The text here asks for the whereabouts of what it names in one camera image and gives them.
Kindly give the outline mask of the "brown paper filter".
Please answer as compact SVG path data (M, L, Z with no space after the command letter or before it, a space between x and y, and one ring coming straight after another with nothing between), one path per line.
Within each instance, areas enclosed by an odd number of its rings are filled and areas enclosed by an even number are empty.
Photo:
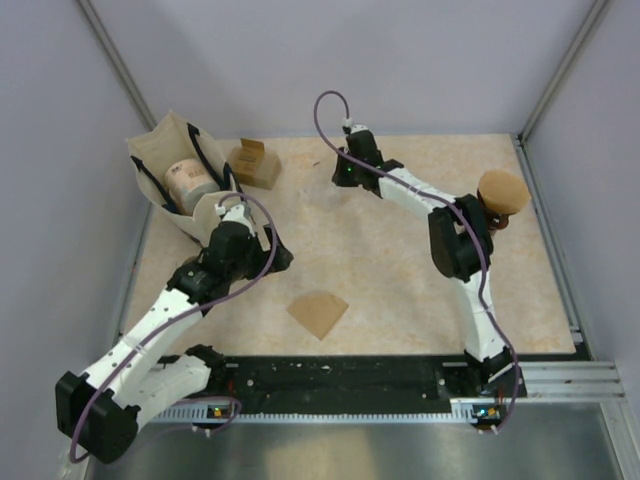
M519 213L531 200L525 181L502 170L485 172L477 192L489 210L502 215Z
M287 312L318 340L323 340L348 310L348 303L328 292L310 292L297 297Z

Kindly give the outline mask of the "amber glass coffee dripper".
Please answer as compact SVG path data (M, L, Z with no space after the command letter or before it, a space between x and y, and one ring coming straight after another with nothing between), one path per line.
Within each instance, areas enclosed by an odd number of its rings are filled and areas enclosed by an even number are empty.
M509 218L515 214L514 207L502 199L492 199L477 189L477 199L480 202L489 234L494 236L509 225Z

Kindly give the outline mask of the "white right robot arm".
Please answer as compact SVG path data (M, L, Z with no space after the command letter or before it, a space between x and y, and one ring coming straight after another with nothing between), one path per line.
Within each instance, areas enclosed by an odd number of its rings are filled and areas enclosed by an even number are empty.
M466 380L476 394L513 394L520 371L511 343L496 322L490 293L493 241L479 199L446 194L414 176L402 163L385 160L368 127L346 120L346 145L336 149L332 182L362 187L428 223L432 262L455 287L466 324Z

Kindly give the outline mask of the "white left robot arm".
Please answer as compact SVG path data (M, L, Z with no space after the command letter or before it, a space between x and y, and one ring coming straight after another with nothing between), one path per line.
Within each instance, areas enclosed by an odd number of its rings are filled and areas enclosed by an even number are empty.
M104 464L121 458L140 430L157 414L201 392L216 396L226 387L225 370L183 354L161 368L160 358L215 306L236 297L241 281L251 288L262 277L286 270L294 256L273 225L264 232L269 249L244 220L224 220L209 244L178 267L148 312L102 358L82 373L64 373L55 385L58 430L77 450Z

